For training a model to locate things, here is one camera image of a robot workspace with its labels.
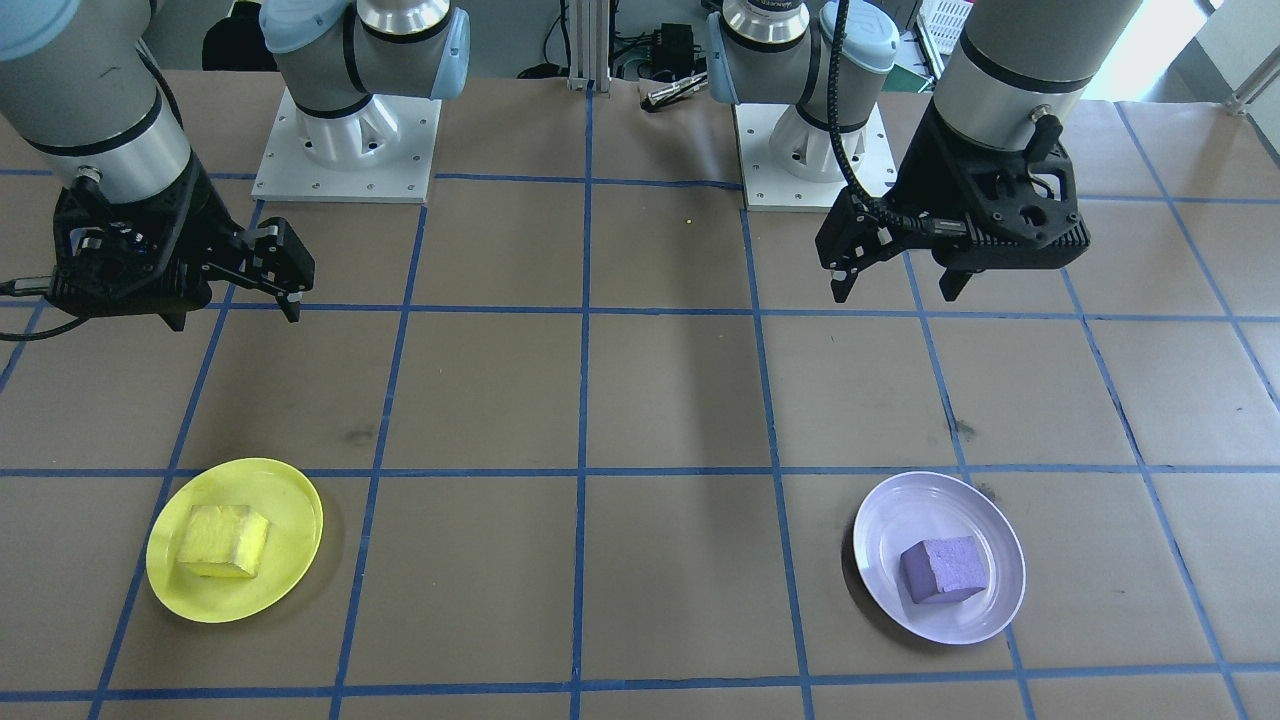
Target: cable connector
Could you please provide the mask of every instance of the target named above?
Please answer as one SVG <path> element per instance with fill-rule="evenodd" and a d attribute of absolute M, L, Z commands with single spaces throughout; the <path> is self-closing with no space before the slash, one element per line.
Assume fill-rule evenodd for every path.
<path fill-rule="evenodd" d="M 41 277 L 41 278 L 14 278 L 8 282 L 0 283 L 0 295 L 8 297 L 32 297 L 36 295 L 45 295 L 52 286 L 54 278 Z"/>

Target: white wall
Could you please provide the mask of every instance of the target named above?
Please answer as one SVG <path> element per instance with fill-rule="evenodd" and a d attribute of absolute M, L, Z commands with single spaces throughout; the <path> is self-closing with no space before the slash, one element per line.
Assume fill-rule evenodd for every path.
<path fill-rule="evenodd" d="M 1280 45 L 1280 0 L 1226 0 L 1196 35 L 1233 88 Z M 1280 147 L 1280 81 L 1249 110 L 1262 135 Z"/>

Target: black cable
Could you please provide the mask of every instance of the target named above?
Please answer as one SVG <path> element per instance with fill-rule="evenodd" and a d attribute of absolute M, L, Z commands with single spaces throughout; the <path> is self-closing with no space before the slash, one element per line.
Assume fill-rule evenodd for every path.
<path fill-rule="evenodd" d="M 845 177 L 849 192 L 884 227 L 892 225 L 911 232 L 929 232 L 924 222 L 919 218 L 909 218 L 895 213 L 884 206 L 878 199 L 872 197 L 863 183 L 858 182 L 854 167 L 845 154 L 845 143 L 840 137 L 840 58 L 845 46 L 845 23 L 849 20 L 849 0 L 840 0 L 836 9 L 836 28 L 831 40 L 831 64 L 827 67 L 827 133 L 831 136 L 831 150 L 836 154 L 836 164 L 840 165 L 840 174 Z"/>
<path fill-rule="evenodd" d="M 573 67 L 573 55 L 568 50 L 568 3 L 561 0 L 561 36 L 564 38 L 564 67 Z"/>
<path fill-rule="evenodd" d="M 67 323 L 65 325 L 58 325 L 56 328 L 49 331 L 41 331 L 38 333 L 0 333 L 0 341 L 3 342 L 33 342 L 37 340 L 49 340 L 51 337 L 58 337 L 65 332 L 74 331 L 76 328 L 83 325 L 88 322 L 88 318 L 76 318 L 74 320 Z"/>
<path fill-rule="evenodd" d="M 151 61 L 151 58 L 147 58 L 147 54 L 141 49 L 138 49 L 138 58 L 142 59 L 142 64 L 147 68 L 147 72 L 151 73 L 151 77 L 156 78 L 156 85 L 160 86 L 160 92 L 164 92 L 164 99 L 169 102 L 169 109 L 173 110 L 173 117 L 178 120 L 178 127 L 182 127 L 182 113 L 178 111 L 178 99 L 174 97 L 173 88 L 170 88 L 169 83 L 165 82 L 164 76 L 160 74 L 160 68 L 157 68 L 156 64 Z"/>

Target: floor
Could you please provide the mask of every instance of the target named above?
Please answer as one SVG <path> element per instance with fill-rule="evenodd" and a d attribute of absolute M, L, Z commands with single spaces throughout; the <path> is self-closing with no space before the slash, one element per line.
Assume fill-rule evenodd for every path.
<path fill-rule="evenodd" d="M 0 347 L 0 717 L 1277 716 L 1280 169 L 1243 120 L 1083 101 L 1082 260 L 948 305 L 910 254 L 837 307 L 820 217 L 742 211 L 707 97 L 475 79 L 426 206 L 255 206 L 279 78 L 172 81 L 317 290 L 296 325 L 234 291 L 182 334 Z M 883 99 L 897 152 L 924 101 Z M 8 274 L 47 272 L 41 168 L 0 129 Z M 314 479 L 320 553 L 260 615 L 180 620 L 150 523 L 241 456 Z M 844 560 L 915 468 L 1019 532 L 988 642 L 905 637 Z"/>

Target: yellow block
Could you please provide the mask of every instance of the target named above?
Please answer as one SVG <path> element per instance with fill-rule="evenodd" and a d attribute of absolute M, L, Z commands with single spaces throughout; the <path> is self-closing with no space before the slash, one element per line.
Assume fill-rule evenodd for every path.
<path fill-rule="evenodd" d="M 269 528 L 248 505 L 195 505 L 178 564 L 202 578 L 255 578 Z"/>

